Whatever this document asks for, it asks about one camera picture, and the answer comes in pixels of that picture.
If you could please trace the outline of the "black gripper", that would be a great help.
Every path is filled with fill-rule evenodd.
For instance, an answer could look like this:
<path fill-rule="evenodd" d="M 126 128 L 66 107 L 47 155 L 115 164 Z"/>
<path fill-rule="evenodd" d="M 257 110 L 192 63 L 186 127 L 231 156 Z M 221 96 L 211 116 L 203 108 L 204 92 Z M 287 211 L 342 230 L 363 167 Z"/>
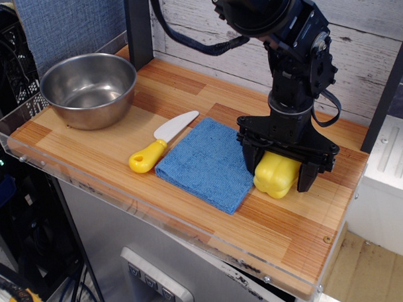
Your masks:
<path fill-rule="evenodd" d="M 237 124 L 240 127 L 237 139 L 243 148 L 246 168 L 252 175 L 266 151 L 302 162 L 298 192 L 307 192 L 318 172 L 330 172 L 334 168 L 334 157 L 340 148 L 314 128 L 310 115 L 240 116 Z"/>

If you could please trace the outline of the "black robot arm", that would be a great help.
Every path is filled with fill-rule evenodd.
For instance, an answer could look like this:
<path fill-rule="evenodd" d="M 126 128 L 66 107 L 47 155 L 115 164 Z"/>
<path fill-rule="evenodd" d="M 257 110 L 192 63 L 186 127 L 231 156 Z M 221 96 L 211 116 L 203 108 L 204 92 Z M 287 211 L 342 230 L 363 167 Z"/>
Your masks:
<path fill-rule="evenodd" d="M 308 191 L 318 174 L 332 171 L 339 146 L 318 128 L 331 125 L 316 118 L 320 96 L 330 93 L 337 68 L 330 54 L 328 20 L 311 0 L 212 0 L 219 17 L 248 38 L 262 41 L 272 73 L 270 114 L 237 119 L 238 140 L 249 172 L 266 152 L 300 163 L 297 189 Z"/>

